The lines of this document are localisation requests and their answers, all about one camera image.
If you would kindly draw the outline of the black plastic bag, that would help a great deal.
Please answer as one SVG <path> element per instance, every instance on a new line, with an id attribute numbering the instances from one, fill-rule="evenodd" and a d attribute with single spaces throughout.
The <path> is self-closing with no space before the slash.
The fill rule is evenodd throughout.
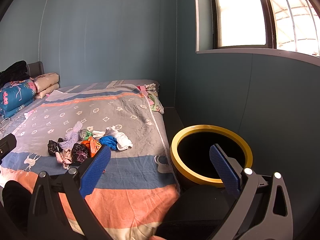
<path id="1" fill-rule="evenodd" d="M 72 162 L 75 165 L 80 165 L 86 159 L 91 157 L 91 152 L 88 149 L 88 147 L 85 146 L 84 144 L 78 144 L 78 143 L 74 144 L 71 150 L 71 154 L 72 154 Z"/>
<path id="2" fill-rule="evenodd" d="M 56 153 L 60 153 L 62 151 L 59 143 L 53 140 L 48 141 L 47 148 L 50 156 L 56 156 Z"/>

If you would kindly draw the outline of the pink cloth bag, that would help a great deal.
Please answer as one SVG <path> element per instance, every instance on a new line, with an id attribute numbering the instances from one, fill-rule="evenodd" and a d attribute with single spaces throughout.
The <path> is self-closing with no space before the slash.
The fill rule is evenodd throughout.
<path id="1" fill-rule="evenodd" d="M 62 150 L 62 152 L 56 152 L 57 162 L 62 164 L 63 168 L 68 170 L 70 169 L 70 165 L 72 164 L 72 152 L 70 149 Z"/>

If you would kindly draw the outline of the blue plastic bag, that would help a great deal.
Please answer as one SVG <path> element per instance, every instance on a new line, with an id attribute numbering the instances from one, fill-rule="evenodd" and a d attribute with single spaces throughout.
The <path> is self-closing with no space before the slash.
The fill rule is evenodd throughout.
<path id="1" fill-rule="evenodd" d="M 101 137 L 99 139 L 99 143 L 101 145 L 108 146 L 111 150 L 114 150 L 114 151 L 117 150 L 117 139 L 111 135 Z"/>

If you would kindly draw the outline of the silver green foil wrapper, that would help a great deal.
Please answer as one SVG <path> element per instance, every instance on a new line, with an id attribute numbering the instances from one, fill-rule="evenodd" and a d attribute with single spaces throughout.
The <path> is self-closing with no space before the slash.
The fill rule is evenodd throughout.
<path id="1" fill-rule="evenodd" d="M 87 129 L 81 129 L 79 131 L 79 138 L 81 141 L 88 140 L 92 136 L 93 136 L 93 134 Z"/>

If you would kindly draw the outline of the lavender foam net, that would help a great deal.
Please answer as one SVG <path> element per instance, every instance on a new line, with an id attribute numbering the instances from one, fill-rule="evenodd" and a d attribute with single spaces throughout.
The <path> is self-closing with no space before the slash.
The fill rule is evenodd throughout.
<path id="1" fill-rule="evenodd" d="M 79 132 L 82 129 L 82 122 L 78 121 L 74 127 L 68 131 L 65 135 L 65 140 L 73 140 L 75 142 L 77 142 L 79 140 Z"/>
<path id="2" fill-rule="evenodd" d="M 59 145 L 63 150 L 67 151 L 67 150 L 71 150 L 74 144 L 76 143 L 77 143 L 77 140 L 69 139 L 69 140 L 60 142 Z"/>

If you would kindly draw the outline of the white tissue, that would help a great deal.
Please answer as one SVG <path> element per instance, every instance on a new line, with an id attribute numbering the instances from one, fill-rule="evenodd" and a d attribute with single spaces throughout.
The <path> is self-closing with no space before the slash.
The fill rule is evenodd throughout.
<path id="1" fill-rule="evenodd" d="M 111 135 L 117 139 L 117 150 L 118 151 L 124 151 L 128 150 L 129 148 L 133 147 L 132 141 L 127 137 L 127 135 L 123 132 L 120 132 L 116 129 L 115 126 L 107 127 L 105 131 L 93 131 L 93 138 L 99 139 L 101 137 Z"/>

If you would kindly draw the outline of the yellow rimmed black trash bin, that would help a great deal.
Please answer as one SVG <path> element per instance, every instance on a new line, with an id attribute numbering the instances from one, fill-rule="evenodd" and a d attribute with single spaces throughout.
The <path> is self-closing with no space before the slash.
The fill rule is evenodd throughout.
<path id="1" fill-rule="evenodd" d="M 253 164 L 252 150 L 242 137 L 213 125 L 180 130 L 172 140 L 170 157 L 182 190 L 197 184 L 222 188 L 223 172 L 236 176 L 228 161 L 236 161 L 240 168 Z"/>

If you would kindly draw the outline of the blue floral folded quilt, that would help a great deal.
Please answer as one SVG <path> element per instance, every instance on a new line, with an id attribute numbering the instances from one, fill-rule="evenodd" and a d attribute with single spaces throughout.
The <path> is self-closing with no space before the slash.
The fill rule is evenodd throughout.
<path id="1" fill-rule="evenodd" d="M 36 95 L 32 79 L 12 81 L 1 89 L 1 116 L 10 118 L 31 104 Z"/>

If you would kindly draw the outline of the patterned grey orange bed cover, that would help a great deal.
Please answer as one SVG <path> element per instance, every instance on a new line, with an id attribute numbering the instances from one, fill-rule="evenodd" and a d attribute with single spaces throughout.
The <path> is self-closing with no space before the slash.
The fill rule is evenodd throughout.
<path id="1" fill-rule="evenodd" d="M 94 139 L 128 139 L 124 150 L 111 152 L 86 202 L 112 238 L 150 238 L 178 199 L 178 186 L 162 115 L 135 85 L 60 89 L 15 114 L 4 133 L 15 135 L 17 145 L 2 161 L 1 185 L 15 180 L 32 191 L 41 171 L 65 173 L 47 145 L 76 125 Z"/>

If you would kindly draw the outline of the beige floral pillow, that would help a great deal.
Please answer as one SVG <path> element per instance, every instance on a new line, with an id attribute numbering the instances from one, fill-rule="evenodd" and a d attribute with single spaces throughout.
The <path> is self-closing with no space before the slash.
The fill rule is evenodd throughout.
<path id="1" fill-rule="evenodd" d="M 50 86 L 59 82 L 59 75 L 56 73 L 47 73 L 42 74 L 34 78 L 33 80 L 36 86 L 36 92 L 40 93 L 43 90 L 46 90 Z"/>
<path id="2" fill-rule="evenodd" d="M 46 88 L 45 90 L 37 93 L 35 95 L 35 99 L 42 99 L 44 98 L 46 95 L 52 93 L 54 90 L 57 90 L 58 88 L 60 88 L 60 85 L 58 83 L 51 85 L 50 87 Z"/>

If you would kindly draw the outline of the black clothing pile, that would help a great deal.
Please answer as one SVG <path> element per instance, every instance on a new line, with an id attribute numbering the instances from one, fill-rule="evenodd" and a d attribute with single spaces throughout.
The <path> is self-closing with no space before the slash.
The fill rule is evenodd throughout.
<path id="1" fill-rule="evenodd" d="M 23 81 L 30 78 L 27 70 L 27 63 L 17 61 L 0 73 L 0 87 L 3 88 L 6 83 L 12 81 Z"/>

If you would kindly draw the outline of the dark grey headboard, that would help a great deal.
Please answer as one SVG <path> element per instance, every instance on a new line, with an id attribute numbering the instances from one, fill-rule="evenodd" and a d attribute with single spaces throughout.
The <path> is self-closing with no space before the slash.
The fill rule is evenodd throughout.
<path id="1" fill-rule="evenodd" d="M 29 63 L 26 65 L 26 67 L 27 67 L 27 74 L 32 78 L 35 78 L 44 74 L 44 67 L 41 61 Z"/>

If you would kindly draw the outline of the floral green pink cloth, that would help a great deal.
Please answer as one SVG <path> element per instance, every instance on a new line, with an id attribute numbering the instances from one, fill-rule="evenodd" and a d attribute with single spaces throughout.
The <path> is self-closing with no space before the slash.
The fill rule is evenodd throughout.
<path id="1" fill-rule="evenodd" d="M 157 85 L 155 83 L 137 86 L 137 88 L 146 96 L 153 112 L 164 114 L 164 108 L 158 98 Z"/>

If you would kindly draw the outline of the window with dark frame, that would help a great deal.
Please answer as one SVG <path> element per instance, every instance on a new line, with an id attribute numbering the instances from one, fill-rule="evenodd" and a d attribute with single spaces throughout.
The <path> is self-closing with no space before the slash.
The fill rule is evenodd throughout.
<path id="1" fill-rule="evenodd" d="M 196 52 L 286 57 L 319 65 L 312 0 L 195 0 Z"/>

